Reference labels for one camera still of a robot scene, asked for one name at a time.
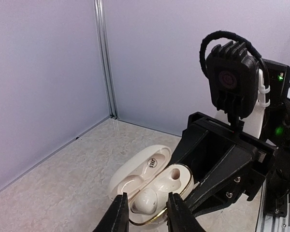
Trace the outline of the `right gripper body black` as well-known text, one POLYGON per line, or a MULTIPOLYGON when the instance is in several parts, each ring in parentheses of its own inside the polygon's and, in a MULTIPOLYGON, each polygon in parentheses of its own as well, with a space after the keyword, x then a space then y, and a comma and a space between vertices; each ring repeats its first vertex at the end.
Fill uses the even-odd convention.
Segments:
POLYGON ((274 165, 274 147, 201 112, 188 117, 186 129, 208 131, 199 143, 192 166, 189 167, 194 181, 198 184, 232 146, 239 145, 253 152, 253 163, 249 173, 234 179, 236 184, 243 180, 242 194, 245 194, 249 201, 253 200, 274 165))

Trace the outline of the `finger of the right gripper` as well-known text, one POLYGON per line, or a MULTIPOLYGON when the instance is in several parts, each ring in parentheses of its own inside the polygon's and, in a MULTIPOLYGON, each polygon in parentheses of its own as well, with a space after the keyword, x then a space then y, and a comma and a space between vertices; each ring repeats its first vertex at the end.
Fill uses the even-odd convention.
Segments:
POLYGON ((170 164, 180 163, 191 167, 192 160, 196 156, 196 149, 207 134, 208 131, 205 129, 183 131, 182 138, 172 153, 170 164))
POLYGON ((243 180, 236 184, 234 179, 249 173, 252 163, 252 151, 232 146, 184 200, 191 214, 196 218, 234 203, 242 194, 243 184, 243 180))

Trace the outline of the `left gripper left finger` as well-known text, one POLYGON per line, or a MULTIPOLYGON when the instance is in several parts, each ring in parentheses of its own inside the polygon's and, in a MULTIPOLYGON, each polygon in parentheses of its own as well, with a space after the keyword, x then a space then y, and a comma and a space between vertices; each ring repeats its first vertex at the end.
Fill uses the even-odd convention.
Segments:
POLYGON ((128 232, 129 204, 127 193, 117 195, 93 232, 128 232))

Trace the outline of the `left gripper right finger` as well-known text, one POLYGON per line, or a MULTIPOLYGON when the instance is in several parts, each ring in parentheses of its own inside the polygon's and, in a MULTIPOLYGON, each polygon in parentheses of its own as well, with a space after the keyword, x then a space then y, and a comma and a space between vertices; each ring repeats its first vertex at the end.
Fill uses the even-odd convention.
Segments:
POLYGON ((169 232, 202 232, 203 228, 191 214, 178 193, 170 192, 167 201, 169 232))

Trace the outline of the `cream earbud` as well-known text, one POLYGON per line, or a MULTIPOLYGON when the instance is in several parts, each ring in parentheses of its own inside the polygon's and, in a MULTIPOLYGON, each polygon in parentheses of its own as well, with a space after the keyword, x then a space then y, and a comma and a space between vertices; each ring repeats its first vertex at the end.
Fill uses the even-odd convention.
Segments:
POLYGON ((153 189, 142 190, 132 203, 131 211, 136 214, 151 215, 157 209, 158 197, 153 189))

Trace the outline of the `cream earbud charging case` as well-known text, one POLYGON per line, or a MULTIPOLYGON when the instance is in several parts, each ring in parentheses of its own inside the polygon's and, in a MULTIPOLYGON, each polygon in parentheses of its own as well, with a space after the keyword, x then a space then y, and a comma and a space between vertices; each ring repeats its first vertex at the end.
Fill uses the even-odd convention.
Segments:
POLYGON ((132 225, 144 230, 159 227, 167 220, 168 194, 178 193, 185 199, 193 190, 192 171, 184 164, 170 165, 171 157, 169 147, 151 145, 129 159, 112 176, 108 186, 109 198, 113 200, 117 195, 127 193, 132 225), (151 215, 133 213, 133 201, 146 188, 153 189, 157 194, 156 211, 151 215))

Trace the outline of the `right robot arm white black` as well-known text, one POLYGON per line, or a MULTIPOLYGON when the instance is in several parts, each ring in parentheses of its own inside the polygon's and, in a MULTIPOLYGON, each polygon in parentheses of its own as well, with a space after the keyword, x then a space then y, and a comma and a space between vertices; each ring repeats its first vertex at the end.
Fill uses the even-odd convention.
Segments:
POLYGON ((171 158, 190 168, 197 187, 167 199, 171 232, 201 232, 197 217, 261 192, 256 231, 288 229, 290 193, 290 67, 254 58, 208 58, 212 102, 226 118, 196 112, 171 158))

